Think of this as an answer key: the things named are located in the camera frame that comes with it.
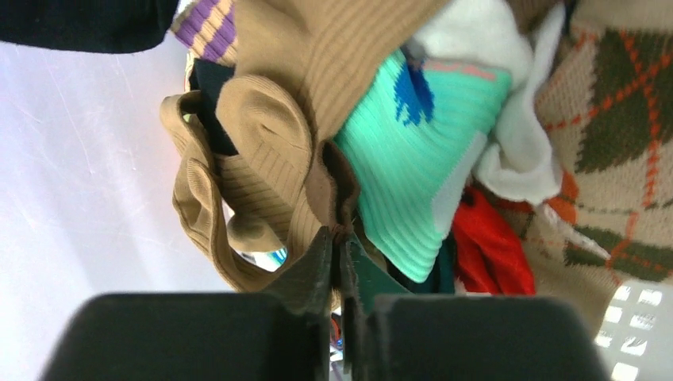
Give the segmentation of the tan ribbed sock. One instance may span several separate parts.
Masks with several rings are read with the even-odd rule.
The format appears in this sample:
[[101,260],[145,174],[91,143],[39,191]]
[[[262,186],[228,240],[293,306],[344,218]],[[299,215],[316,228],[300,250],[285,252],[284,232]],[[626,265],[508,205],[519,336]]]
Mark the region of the tan ribbed sock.
[[385,57],[441,1],[234,1],[237,63],[215,116],[234,153],[198,117],[202,91],[165,98],[160,119],[181,163],[172,202],[194,245],[239,292],[275,280],[241,257],[288,250],[300,260],[318,230],[352,237],[360,185],[333,138]]

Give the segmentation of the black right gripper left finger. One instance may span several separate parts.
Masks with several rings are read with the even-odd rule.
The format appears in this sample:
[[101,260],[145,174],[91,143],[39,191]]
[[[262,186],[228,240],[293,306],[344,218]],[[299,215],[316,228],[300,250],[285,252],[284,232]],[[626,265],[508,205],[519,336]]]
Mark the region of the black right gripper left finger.
[[327,380],[333,235],[260,292],[102,294],[73,315],[44,380]]

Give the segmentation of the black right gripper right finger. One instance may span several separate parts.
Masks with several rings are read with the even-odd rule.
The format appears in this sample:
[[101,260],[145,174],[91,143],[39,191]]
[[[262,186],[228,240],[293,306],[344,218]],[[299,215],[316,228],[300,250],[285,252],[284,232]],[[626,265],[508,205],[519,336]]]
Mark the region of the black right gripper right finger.
[[355,380],[607,380],[554,298],[407,293],[351,237],[340,247],[344,360]]

